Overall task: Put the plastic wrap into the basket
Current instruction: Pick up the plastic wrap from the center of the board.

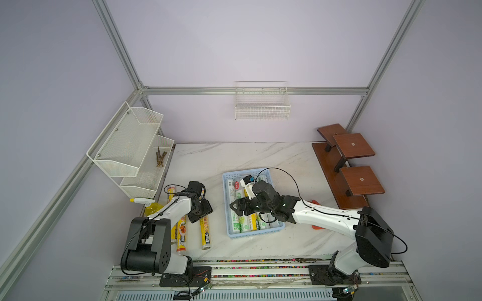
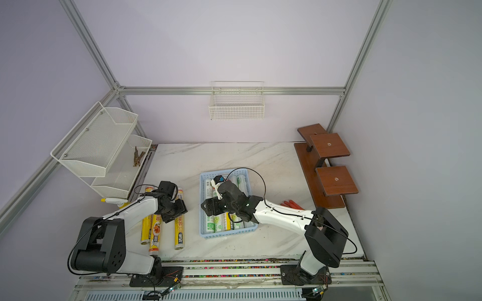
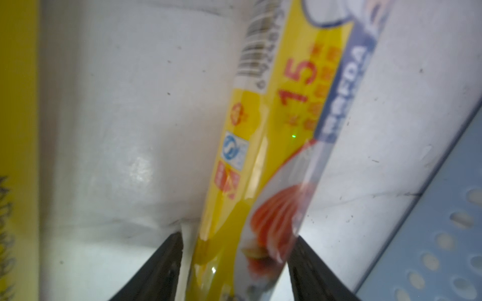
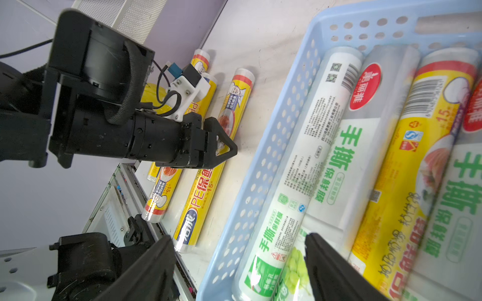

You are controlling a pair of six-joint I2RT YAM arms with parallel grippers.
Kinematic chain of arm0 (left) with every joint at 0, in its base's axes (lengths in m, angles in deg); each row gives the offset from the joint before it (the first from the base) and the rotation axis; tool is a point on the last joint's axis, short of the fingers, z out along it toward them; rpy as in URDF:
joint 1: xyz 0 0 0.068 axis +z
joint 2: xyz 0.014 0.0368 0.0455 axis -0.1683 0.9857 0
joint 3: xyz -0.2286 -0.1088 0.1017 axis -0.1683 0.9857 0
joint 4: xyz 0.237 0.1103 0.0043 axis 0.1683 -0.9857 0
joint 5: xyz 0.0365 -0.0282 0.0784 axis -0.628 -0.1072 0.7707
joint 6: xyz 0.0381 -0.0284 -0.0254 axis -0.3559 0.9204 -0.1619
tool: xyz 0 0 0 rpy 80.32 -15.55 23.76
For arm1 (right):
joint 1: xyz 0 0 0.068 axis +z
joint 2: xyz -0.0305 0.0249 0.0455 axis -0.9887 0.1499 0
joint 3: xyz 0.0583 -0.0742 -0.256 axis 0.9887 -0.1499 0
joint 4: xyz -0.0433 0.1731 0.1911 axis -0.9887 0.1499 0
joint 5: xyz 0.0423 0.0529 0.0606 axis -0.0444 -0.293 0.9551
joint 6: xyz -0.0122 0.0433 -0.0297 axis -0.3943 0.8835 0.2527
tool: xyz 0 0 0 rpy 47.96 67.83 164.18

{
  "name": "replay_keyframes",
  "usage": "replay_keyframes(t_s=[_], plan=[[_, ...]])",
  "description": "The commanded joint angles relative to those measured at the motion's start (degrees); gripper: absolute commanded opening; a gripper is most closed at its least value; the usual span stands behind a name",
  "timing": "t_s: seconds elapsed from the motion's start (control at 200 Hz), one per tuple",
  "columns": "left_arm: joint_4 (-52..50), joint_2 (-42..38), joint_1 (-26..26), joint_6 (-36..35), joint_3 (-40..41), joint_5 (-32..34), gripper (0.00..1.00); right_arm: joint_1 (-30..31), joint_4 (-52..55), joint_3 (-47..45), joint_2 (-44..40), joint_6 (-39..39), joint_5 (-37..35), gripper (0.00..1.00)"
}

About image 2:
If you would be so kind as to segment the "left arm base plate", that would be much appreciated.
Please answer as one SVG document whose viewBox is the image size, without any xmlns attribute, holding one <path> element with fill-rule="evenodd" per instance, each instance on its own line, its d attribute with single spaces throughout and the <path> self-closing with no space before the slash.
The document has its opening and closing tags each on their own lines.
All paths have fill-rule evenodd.
<svg viewBox="0 0 482 301">
<path fill-rule="evenodd" d="M 173 287 L 183 276 L 183 267 L 160 267 L 147 275 L 134 274 L 129 282 L 130 287 Z"/>
</svg>

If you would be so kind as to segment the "yellow red chef wrap roll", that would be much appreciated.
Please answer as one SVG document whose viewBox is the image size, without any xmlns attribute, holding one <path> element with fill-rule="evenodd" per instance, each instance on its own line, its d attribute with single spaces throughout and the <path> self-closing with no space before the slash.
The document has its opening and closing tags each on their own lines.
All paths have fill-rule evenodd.
<svg viewBox="0 0 482 301">
<path fill-rule="evenodd" d="M 154 214 L 151 223 L 151 236 L 149 242 L 149 255 L 156 257 L 159 254 L 160 234 L 162 228 L 162 217 L 160 214 Z"/>
</svg>

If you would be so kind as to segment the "yellow blue label wrap roll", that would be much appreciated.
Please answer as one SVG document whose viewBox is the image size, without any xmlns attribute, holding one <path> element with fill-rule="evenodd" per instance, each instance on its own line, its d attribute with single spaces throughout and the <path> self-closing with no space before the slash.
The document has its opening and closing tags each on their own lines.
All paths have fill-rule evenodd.
<svg viewBox="0 0 482 301">
<path fill-rule="evenodd" d="M 177 217 L 174 221 L 174 249 L 182 250 L 184 248 L 184 214 Z"/>
</svg>

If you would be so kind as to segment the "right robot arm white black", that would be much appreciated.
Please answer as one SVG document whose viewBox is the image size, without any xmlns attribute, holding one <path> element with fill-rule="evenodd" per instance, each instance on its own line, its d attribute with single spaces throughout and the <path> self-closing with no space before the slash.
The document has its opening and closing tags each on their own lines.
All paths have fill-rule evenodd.
<svg viewBox="0 0 482 301">
<path fill-rule="evenodd" d="M 305 238 L 309 249 L 300 259 L 299 268 L 310 276 L 323 267 L 338 268 L 347 242 L 348 231 L 326 208 L 301 210 L 250 195 L 231 182 L 215 185 L 217 196 L 201 203 L 207 216 L 235 214 L 243 222 L 268 224 L 291 231 Z"/>
</svg>

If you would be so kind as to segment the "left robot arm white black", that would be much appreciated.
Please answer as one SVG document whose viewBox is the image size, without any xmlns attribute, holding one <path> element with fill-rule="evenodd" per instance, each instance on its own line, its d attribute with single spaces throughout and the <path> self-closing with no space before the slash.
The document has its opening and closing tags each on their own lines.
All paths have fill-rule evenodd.
<svg viewBox="0 0 482 301">
<path fill-rule="evenodd" d="M 79 272 L 86 275 L 150 274 L 156 265 L 154 257 L 128 251 L 126 235 L 152 214 L 159 215 L 164 223 L 185 214 L 187 207 L 177 198 L 178 192 L 176 184 L 162 181 L 156 189 L 141 194 L 138 200 L 123 209 L 85 219 L 68 255 L 69 272 L 73 275 Z"/>
</svg>

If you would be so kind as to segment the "white green grape wrap roll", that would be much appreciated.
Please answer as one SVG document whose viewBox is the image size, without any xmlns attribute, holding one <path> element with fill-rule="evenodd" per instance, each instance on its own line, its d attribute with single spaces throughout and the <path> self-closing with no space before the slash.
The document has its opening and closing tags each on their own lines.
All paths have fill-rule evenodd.
<svg viewBox="0 0 482 301">
<path fill-rule="evenodd" d="M 215 232 L 220 233 L 220 232 L 225 232 L 227 229 L 227 223 L 226 223 L 226 217 L 225 213 L 218 214 L 213 217 L 214 223 L 215 223 Z"/>
</svg>

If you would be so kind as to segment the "yellow icon wrap roll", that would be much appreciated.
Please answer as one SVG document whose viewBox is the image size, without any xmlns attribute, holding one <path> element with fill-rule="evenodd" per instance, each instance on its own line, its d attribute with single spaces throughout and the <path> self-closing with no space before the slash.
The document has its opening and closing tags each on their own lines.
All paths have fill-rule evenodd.
<svg viewBox="0 0 482 301">
<path fill-rule="evenodd" d="M 151 241 L 152 215 L 146 216 L 141 223 L 141 244 L 148 245 Z"/>
</svg>

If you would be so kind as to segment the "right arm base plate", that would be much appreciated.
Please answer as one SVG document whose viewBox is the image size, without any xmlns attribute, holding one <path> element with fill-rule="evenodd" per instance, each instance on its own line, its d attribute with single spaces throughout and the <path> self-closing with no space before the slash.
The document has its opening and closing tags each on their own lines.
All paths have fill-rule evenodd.
<svg viewBox="0 0 482 301">
<path fill-rule="evenodd" d="M 300 265 L 281 265 L 279 268 L 283 285 L 330 285 L 332 283 L 331 273 L 326 266 L 320 268 L 316 275 L 304 271 Z"/>
</svg>

